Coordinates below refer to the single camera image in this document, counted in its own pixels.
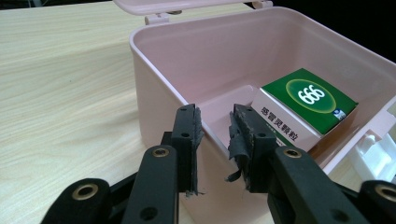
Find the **pink plastic box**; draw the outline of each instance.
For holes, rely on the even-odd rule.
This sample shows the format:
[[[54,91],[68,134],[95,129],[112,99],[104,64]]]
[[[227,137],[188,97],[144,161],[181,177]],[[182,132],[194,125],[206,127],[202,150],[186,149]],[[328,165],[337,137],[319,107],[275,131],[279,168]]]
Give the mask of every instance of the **pink plastic box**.
[[[131,11],[125,2],[116,1]],[[233,104],[249,105],[260,86],[304,67],[359,102],[346,127],[315,148],[326,173],[366,133],[384,136],[395,123],[388,110],[396,102],[396,64],[287,8],[149,25],[130,43],[147,147],[172,129],[178,107],[202,110],[198,173],[205,195],[183,199],[197,223],[249,223],[268,211],[265,195],[224,181],[236,170],[228,161],[229,113]]]

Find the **white plastic part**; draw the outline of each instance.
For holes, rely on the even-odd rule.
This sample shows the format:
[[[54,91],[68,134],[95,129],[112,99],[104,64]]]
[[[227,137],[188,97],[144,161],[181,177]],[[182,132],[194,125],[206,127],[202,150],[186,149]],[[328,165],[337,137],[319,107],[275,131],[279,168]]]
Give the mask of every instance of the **white plastic part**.
[[[167,13],[157,13],[155,15],[145,17],[146,25],[158,24],[164,22],[169,22],[169,14]]]
[[[197,7],[244,3],[244,0],[113,0],[124,11],[146,16],[155,13],[179,11]]]
[[[272,7],[274,3],[272,1],[257,1],[257,2],[252,2],[253,7],[256,9],[259,8],[264,8],[264,7]]]
[[[290,9],[146,26],[130,43],[147,147],[172,130],[180,106],[202,110],[197,157],[204,194],[180,197],[196,223],[260,223],[268,213],[265,195],[248,193],[242,180],[224,181],[237,170],[228,160],[229,113],[233,104],[249,105],[260,86],[304,67],[360,103],[355,117],[318,147],[328,171],[370,130],[385,136],[394,123],[385,112],[396,102],[396,64]]]
[[[370,134],[363,137],[347,155],[363,181],[390,182],[396,176],[396,145],[389,134],[374,144],[373,137]]]

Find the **light wood surface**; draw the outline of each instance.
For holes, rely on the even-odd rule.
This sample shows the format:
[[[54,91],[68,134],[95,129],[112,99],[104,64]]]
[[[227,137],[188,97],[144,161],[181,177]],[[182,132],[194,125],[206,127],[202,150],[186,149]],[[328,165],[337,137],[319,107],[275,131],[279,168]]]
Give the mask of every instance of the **light wood surface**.
[[[344,187],[357,192],[361,189],[363,180],[359,176],[349,157],[344,157],[329,173],[329,178]]]
[[[0,223],[39,223],[75,181],[137,171],[146,148],[128,37],[143,25],[112,2],[0,11]],[[180,223],[193,223],[183,206]]]

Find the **box lid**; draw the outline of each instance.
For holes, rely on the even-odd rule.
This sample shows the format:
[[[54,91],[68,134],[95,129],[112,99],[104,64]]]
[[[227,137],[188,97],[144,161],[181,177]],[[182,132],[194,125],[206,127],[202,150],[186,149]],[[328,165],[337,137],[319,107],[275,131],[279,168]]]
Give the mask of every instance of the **box lid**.
[[[113,0],[124,11],[145,16],[155,13],[179,11],[197,7],[212,7],[231,3],[243,3],[244,0]]]

